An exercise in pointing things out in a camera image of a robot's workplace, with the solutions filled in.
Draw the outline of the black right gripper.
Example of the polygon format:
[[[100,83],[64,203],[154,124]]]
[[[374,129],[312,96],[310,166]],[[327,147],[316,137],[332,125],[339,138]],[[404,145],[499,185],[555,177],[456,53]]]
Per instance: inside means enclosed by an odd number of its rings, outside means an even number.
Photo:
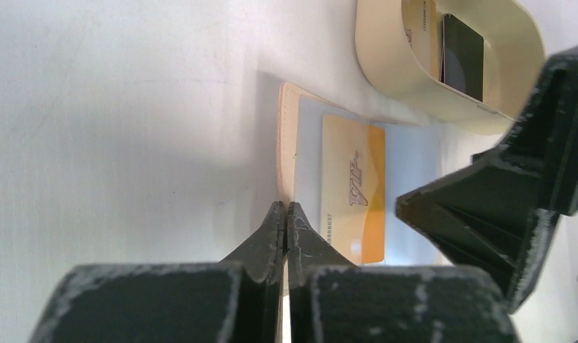
[[[513,130],[511,148],[487,150],[395,206],[453,264],[487,272],[510,314],[534,292],[559,217],[578,211],[578,46],[547,60]]]

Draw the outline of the black card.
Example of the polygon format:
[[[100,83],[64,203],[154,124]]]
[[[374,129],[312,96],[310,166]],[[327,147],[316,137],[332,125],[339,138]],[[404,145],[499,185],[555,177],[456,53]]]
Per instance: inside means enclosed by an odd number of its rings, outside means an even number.
[[[484,40],[452,14],[442,18],[441,81],[478,101],[483,100]]]

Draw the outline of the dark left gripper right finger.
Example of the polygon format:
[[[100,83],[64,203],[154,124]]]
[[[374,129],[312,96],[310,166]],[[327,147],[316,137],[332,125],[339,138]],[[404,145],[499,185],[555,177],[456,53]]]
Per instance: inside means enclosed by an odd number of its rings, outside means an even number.
[[[517,342],[492,278],[476,267],[359,267],[287,212],[294,342]]]

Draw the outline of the gold VIP card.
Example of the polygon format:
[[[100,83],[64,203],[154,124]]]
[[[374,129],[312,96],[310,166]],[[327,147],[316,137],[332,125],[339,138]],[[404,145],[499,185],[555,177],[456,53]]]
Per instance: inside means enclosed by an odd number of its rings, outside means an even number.
[[[322,120],[323,238],[354,264],[385,258],[385,130],[326,115]]]
[[[440,36],[436,1],[403,0],[404,32],[415,59],[431,78],[440,80]]]

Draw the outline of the tan wooden tray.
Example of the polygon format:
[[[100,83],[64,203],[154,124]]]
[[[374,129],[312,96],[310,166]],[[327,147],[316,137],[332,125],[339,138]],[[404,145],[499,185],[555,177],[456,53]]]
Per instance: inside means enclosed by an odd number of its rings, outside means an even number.
[[[359,1],[355,48],[370,84],[384,95],[482,135],[505,131],[518,117],[546,59],[539,27],[518,1]],[[416,52],[417,30],[440,32],[451,14],[482,36],[482,98],[439,79],[438,37],[425,38],[430,57]]]

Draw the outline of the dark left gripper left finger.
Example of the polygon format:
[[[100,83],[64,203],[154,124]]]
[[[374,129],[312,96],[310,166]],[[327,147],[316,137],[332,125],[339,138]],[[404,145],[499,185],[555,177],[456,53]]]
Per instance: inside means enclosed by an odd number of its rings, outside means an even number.
[[[279,342],[285,208],[219,262],[83,264],[58,283],[32,342]]]

